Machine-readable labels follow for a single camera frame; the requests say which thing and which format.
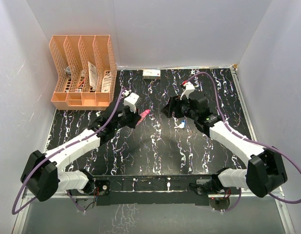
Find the small box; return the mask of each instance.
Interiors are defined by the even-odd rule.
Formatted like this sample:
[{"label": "small box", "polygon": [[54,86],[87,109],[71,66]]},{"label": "small box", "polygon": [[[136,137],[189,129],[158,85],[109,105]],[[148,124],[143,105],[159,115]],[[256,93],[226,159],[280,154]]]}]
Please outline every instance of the small box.
[{"label": "small box", "polygon": [[160,79],[160,70],[143,70],[143,79]]}]

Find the black marble surface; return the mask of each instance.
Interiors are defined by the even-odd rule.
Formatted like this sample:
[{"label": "black marble surface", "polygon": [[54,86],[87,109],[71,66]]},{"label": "black marble surface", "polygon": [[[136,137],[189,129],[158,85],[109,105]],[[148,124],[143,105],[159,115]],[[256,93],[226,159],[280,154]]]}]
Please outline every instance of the black marble surface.
[{"label": "black marble surface", "polygon": [[[229,124],[250,137],[245,116],[229,69],[162,70],[160,80],[142,79],[141,70],[118,71],[114,100],[122,87],[141,97],[140,111],[150,114],[136,127],[123,128],[105,146],[92,150],[69,165],[67,171],[85,168],[93,175],[211,174],[222,167],[244,168],[241,160],[220,143],[196,130],[191,119],[184,129],[175,129],[183,119],[167,119],[161,112],[170,96],[180,95],[180,81],[206,71],[216,81],[220,106]],[[207,77],[192,83],[215,109],[215,94]],[[47,149],[80,134],[101,111],[56,111]]]}]

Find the purple cable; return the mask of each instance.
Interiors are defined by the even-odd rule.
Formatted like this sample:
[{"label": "purple cable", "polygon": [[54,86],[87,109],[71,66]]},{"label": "purple cable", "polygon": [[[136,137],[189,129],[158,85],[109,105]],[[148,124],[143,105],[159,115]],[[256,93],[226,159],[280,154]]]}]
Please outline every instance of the purple cable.
[{"label": "purple cable", "polygon": [[72,200],[72,202],[76,205],[76,207],[78,208],[78,210],[80,210],[81,212],[85,212],[86,210],[83,209],[81,206],[78,205],[78,203],[75,201],[75,199],[70,194],[70,192],[68,190],[66,192],[67,192],[67,195],[69,196],[69,198]]},{"label": "purple cable", "polygon": [[[284,154],[283,152],[279,151],[278,149],[276,149],[276,148],[274,148],[274,147],[272,147],[272,146],[269,146],[269,145],[264,144],[264,143],[257,142],[257,141],[255,141],[255,140],[250,140],[250,139],[248,139],[248,138],[244,138],[244,136],[241,136],[241,135],[237,134],[236,132],[232,131],[231,127],[230,127],[229,124],[226,122],[226,119],[225,119],[225,117],[224,117],[224,115],[223,115],[223,113],[222,113],[222,111],[221,111],[221,109],[220,109],[220,104],[219,104],[219,100],[218,100],[218,93],[217,93],[216,85],[215,85],[214,80],[212,79],[212,77],[211,77],[207,72],[199,72],[199,73],[196,73],[195,75],[193,75],[192,77],[190,77],[186,82],[190,81],[191,79],[193,79],[194,77],[196,77],[196,76],[198,76],[198,75],[206,75],[206,76],[211,80],[211,82],[212,82],[212,84],[213,84],[214,92],[215,92],[215,100],[216,100],[218,112],[219,112],[219,114],[220,114],[220,116],[221,116],[221,118],[222,118],[222,121],[223,121],[223,123],[224,123],[224,126],[225,126],[225,127],[226,127],[226,128],[227,128],[234,136],[236,136],[236,137],[238,137],[238,138],[240,138],[240,139],[242,139],[242,140],[244,140],[244,141],[247,141],[247,142],[249,142],[249,143],[253,143],[253,144],[256,144],[256,145],[263,146],[263,147],[265,147],[265,148],[268,148],[268,149],[270,149],[270,150],[275,151],[275,152],[278,153],[278,154],[281,154],[281,155],[282,155],[283,157],[285,157],[285,158],[286,158],[286,159],[287,159],[287,160],[288,160],[288,161],[289,161],[289,162],[290,162],[290,163],[298,170],[298,172],[301,174],[301,168],[300,168],[300,166],[299,166],[296,162],[294,162],[290,156]],[[285,203],[289,203],[289,204],[298,204],[298,203],[301,203],[301,199],[296,200],[296,201],[289,201],[289,200],[285,200],[285,199],[279,198],[279,197],[273,195],[272,193],[269,193],[269,195],[270,195],[271,197],[275,198],[276,200],[282,201],[282,202],[285,202]],[[232,207],[232,209],[238,204],[239,200],[240,200],[240,198],[236,201],[236,203],[234,204],[234,206]]]},{"label": "purple cable", "polygon": [[235,204],[232,207],[230,207],[227,210],[225,210],[225,212],[233,210],[238,205],[238,203],[240,201],[240,198],[242,198],[242,189],[239,188],[238,191],[239,191],[239,196],[237,198],[237,201],[235,202]]},{"label": "purple cable", "polygon": [[90,137],[93,137],[94,135],[98,134],[99,132],[101,132],[101,131],[106,127],[106,125],[111,121],[112,117],[114,116],[114,114],[115,114],[115,112],[116,112],[116,110],[117,110],[117,107],[118,107],[118,105],[119,105],[119,102],[120,102],[120,100],[121,100],[121,95],[122,95],[122,93],[123,93],[124,91],[125,91],[125,89],[121,89],[120,94],[119,94],[119,96],[118,96],[118,100],[117,100],[117,102],[116,102],[116,106],[115,106],[115,108],[114,108],[114,110],[113,110],[111,116],[110,116],[110,117],[108,118],[108,120],[103,124],[103,126],[100,127],[99,130],[97,130],[96,132],[92,133],[92,134],[89,135],[89,136],[86,136],[86,137],[83,138],[82,140],[87,140],[87,139],[89,139]]},{"label": "purple cable", "polygon": [[[97,130],[95,133],[91,134],[90,136],[87,136],[85,138],[82,139],[83,140],[87,140],[89,139],[90,137],[98,134],[100,131],[102,131],[102,129],[104,129],[106,127],[106,125],[111,121],[113,115],[115,114],[116,110],[117,110],[117,107],[120,103],[120,100],[121,100],[121,95],[122,93],[124,92],[124,89],[121,89],[120,91],[120,94],[118,96],[118,99],[117,99],[117,102],[116,102],[116,105],[115,105],[115,108],[111,114],[111,116],[108,118],[108,120],[105,122],[105,124],[99,129]],[[67,145],[65,148],[69,148],[77,143],[79,143],[80,141],[77,140],[77,141],[74,141],[73,143],[70,143],[69,145]],[[38,165],[36,167],[33,168],[33,170],[28,174],[28,176],[26,177],[26,179],[24,180],[21,188],[19,189],[19,192],[15,198],[15,201],[14,201],[14,204],[13,204],[13,207],[12,207],[12,214],[13,215],[16,215],[18,214],[21,210],[23,210],[26,206],[28,206],[32,201],[34,201],[36,199],[36,197],[33,197],[30,201],[28,201],[25,205],[23,205],[22,207],[20,207],[17,211],[15,210],[16,209],[16,205],[19,201],[19,198],[21,196],[21,193],[23,192],[23,190],[25,189],[29,179],[33,176],[33,174],[36,172],[36,170],[38,170],[46,161],[50,160],[51,158],[53,158],[55,155],[57,155],[58,153],[62,152],[64,150],[64,148],[61,148],[59,150],[57,150],[56,152],[54,152],[53,154],[51,154],[50,156],[46,157],[44,160],[42,160],[40,163],[38,163]],[[74,201],[75,205],[77,207],[79,207],[79,205],[75,202],[75,200],[72,198],[72,200]]]}]

